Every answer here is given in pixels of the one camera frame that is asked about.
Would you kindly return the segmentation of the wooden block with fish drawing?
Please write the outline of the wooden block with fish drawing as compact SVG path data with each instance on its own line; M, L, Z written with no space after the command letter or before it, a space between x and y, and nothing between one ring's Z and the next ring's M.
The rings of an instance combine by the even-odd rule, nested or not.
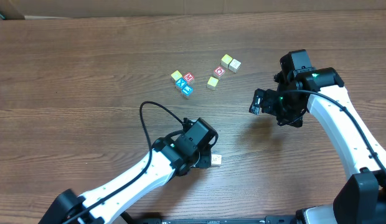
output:
M222 156L220 154L211 155L211 166L221 166L222 165Z

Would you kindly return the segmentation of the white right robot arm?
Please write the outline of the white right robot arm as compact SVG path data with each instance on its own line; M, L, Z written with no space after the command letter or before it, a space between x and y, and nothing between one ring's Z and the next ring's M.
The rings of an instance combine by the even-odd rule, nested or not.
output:
M265 223L386 223L386 150L355 110L342 78L332 67L312 66L304 49L288 52L280 65L278 88L255 90L249 112L296 128L306 113L313 115L337 151L347 182L333 203L267 216Z

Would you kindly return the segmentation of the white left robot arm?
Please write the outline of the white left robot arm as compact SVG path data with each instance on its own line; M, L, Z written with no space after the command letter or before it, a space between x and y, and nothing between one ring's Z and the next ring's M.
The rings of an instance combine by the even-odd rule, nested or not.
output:
M192 168L211 166L211 148L218 133L202 118L185 118L182 129L153 142L149 152L132 168L108 183L80 195L68 189L58 195L43 223L113 223L150 191Z

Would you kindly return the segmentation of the blue faced wooden letter block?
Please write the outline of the blue faced wooden letter block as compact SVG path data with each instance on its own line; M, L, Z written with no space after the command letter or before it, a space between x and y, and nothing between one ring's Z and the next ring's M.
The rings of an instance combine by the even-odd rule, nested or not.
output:
M191 94L193 93L194 89L193 87L186 85L182 90L181 90L181 95L185 98L189 98Z

